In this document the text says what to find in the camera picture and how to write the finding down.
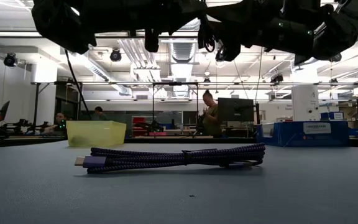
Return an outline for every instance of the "person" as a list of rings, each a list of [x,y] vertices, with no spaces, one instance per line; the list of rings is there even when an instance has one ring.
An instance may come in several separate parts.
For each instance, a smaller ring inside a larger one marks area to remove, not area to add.
[[[204,130],[208,135],[220,138],[222,136],[222,129],[221,123],[218,120],[218,104],[215,103],[209,90],[206,90],[203,94],[203,100],[205,105],[208,106],[208,108],[204,109]]]
[[[61,125],[62,121],[66,120],[66,119],[67,119],[67,117],[65,114],[63,114],[62,112],[57,113],[56,118],[55,118],[56,124],[46,127],[42,134],[52,134],[54,132],[55,128],[57,126]]]
[[[97,107],[94,109],[94,113],[95,113],[96,115],[98,115],[98,120],[99,120],[99,121],[107,121],[107,116],[103,113],[102,107],[97,106]]]

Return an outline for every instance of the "workbench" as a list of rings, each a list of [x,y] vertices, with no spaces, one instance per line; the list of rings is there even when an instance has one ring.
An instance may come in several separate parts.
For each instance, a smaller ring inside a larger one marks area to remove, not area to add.
[[[243,144],[125,144],[180,152]],[[75,167],[66,141],[0,147],[0,223],[358,223],[358,147],[266,146],[258,167],[110,174]]]

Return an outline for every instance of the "woman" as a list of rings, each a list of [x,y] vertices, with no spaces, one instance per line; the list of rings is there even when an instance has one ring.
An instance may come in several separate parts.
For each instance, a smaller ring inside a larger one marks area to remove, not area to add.
[[[203,100],[205,105],[208,106],[208,109],[204,109],[204,129],[208,135],[220,138],[222,136],[222,129],[221,123],[218,120],[218,104],[215,103],[209,90],[205,91]]]
[[[55,118],[56,124],[45,128],[45,129],[44,129],[44,132],[43,132],[42,134],[52,134],[52,133],[54,132],[55,128],[56,128],[57,126],[61,125],[61,124],[62,124],[62,121],[63,121],[63,120],[66,120],[66,119],[67,119],[67,117],[66,117],[65,114],[63,114],[62,112],[57,113],[57,114],[56,114],[56,118]]]

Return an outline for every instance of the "white sign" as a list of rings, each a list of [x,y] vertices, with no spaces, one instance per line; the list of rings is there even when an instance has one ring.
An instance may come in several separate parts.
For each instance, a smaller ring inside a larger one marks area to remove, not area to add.
[[[334,119],[343,119],[343,113],[334,113]]]
[[[303,132],[305,134],[331,134],[331,124],[322,122],[304,122]]]

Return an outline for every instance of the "translucent plastic container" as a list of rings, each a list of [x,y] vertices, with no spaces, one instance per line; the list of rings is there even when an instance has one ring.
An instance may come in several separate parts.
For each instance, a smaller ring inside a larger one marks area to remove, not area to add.
[[[111,147],[124,144],[127,124],[114,121],[67,121],[71,147]]]

